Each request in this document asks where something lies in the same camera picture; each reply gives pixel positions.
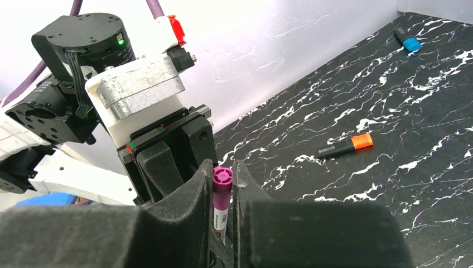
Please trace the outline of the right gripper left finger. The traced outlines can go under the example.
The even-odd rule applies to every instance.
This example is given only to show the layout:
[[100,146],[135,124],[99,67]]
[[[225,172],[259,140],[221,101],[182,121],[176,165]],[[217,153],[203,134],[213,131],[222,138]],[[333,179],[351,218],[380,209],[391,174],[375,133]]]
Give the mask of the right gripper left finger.
[[208,267],[211,160],[148,207],[15,207],[1,214],[2,267]]

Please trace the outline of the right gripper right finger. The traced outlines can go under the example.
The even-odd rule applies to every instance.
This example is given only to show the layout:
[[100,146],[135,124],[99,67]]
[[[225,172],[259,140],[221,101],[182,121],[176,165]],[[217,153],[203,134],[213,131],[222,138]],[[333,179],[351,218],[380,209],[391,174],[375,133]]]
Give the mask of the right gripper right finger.
[[390,211],[373,203],[273,199],[233,164],[235,267],[412,267]]

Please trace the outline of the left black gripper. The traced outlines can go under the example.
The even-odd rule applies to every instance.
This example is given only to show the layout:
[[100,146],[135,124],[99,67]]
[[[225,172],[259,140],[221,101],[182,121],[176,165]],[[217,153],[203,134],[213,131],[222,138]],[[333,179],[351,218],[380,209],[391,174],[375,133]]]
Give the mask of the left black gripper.
[[218,165],[211,110],[181,108],[133,132],[117,149],[137,193],[136,204],[154,204],[190,180],[206,159]]

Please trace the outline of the magenta pen cap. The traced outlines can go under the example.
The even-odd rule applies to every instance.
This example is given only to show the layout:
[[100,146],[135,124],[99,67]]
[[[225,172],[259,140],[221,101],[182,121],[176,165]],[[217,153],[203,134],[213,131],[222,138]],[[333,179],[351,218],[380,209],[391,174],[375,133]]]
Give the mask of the magenta pen cap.
[[233,187],[233,172],[230,168],[217,166],[213,169],[213,205],[226,210],[230,204]]

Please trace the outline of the orange black highlighter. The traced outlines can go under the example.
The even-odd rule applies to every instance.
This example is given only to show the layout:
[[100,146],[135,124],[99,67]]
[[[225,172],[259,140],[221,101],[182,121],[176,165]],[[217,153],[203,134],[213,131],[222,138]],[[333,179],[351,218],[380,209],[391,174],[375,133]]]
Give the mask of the orange black highlighter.
[[316,157],[318,159],[327,159],[330,157],[347,154],[358,149],[373,146],[374,142],[369,133],[346,138],[342,141],[326,145],[316,150]]

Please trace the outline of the white marker pen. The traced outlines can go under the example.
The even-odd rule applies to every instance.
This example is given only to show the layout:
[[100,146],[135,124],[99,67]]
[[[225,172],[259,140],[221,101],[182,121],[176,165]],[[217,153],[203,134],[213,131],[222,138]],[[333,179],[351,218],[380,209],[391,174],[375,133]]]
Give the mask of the white marker pen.
[[228,209],[219,210],[217,208],[214,208],[213,226],[218,237],[223,242],[223,244],[225,244],[225,240],[226,240],[227,219],[228,219]]

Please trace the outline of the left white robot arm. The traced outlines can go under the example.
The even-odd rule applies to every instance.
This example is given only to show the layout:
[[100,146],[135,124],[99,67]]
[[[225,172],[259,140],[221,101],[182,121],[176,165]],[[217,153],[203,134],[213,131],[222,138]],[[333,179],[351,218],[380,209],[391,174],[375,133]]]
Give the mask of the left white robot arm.
[[136,57],[108,13],[61,16],[34,34],[50,74],[1,108],[1,189],[142,205],[217,163],[210,108],[179,99],[196,62],[184,36],[175,16],[157,17],[152,52]]

